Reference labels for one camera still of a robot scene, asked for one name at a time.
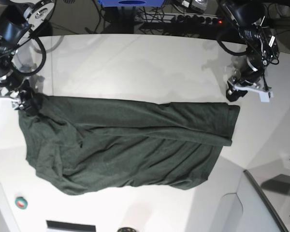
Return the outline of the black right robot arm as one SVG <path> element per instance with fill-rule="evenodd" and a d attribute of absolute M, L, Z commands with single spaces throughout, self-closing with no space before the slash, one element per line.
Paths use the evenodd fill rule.
<path fill-rule="evenodd" d="M 5 9 L 0 15 L 0 99 L 7 99 L 12 107 L 29 116 L 38 114 L 43 99 L 30 85 L 30 78 L 36 75 L 46 63 L 46 49 L 39 34 L 49 23 L 57 2 L 55 0 L 0 0 Z M 19 48 L 34 40 L 42 60 L 33 71 L 22 72 L 13 58 Z"/>

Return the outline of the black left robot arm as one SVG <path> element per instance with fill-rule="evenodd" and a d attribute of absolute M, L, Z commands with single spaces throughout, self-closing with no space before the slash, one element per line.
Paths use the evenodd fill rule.
<path fill-rule="evenodd" d="M 226 98 L 235 102 L 249 92 L 258 93 L 261 102 L 269 102 L 273 96 L 265 71 L 270 64 L 279 64 L 279 48 L 276 37 L 266 25 L 265 9 L 257 0 L 219 0 L 218 5 L 228 21 L 218 33 L 216 41 L 228 54 L 244 57 L 242 65 L 227 80 Z M 222 37 L 235 30 L 246 44 L 244 52 L 229 50 Z"/>

